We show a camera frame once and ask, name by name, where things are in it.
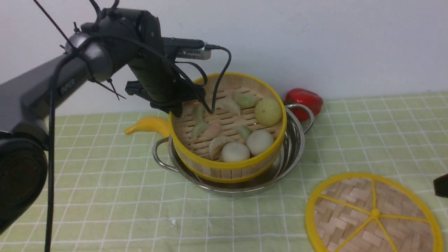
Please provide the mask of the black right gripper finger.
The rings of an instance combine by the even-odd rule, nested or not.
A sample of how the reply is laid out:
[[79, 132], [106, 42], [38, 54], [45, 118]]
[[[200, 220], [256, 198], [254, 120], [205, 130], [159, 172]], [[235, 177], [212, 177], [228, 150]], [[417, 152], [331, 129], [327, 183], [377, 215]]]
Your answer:
[[435, 196], [448, 198], [448, 174], [439, 176], [433, 180]]

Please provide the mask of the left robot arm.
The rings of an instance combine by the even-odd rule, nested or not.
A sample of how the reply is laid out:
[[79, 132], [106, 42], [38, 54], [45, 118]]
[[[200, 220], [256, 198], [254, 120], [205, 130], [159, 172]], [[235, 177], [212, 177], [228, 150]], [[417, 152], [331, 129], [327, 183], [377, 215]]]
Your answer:
[[45, 152], [51, 137], [51, 78], [59, 70], [54, 94], [60, 106], [81, 85], [104, 82], [124, 66], [136, 77], [125, 91], [150, 106], [179, 117], [183, 102], [204, 98], [205, 90], [176, 66], [176, 58], [211, 57], [202, 40], [165, 38], [159, 19], [147, 10], [104, 8], [82, 24], [64, 54], [1, 84], [1, 232], [32, 205], [48, 172]]

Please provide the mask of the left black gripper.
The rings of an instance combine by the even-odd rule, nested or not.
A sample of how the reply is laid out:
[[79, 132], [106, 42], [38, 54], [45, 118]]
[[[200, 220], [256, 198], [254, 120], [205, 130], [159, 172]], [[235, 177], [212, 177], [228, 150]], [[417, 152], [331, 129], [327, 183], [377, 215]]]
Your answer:
[[135, 56], [127, 63], [136, 77], [128, 81], [125, 91], [150, 102], [154, 109], [180, 117], [184, 102], [205, 98], [205, 90], [156, 56]]

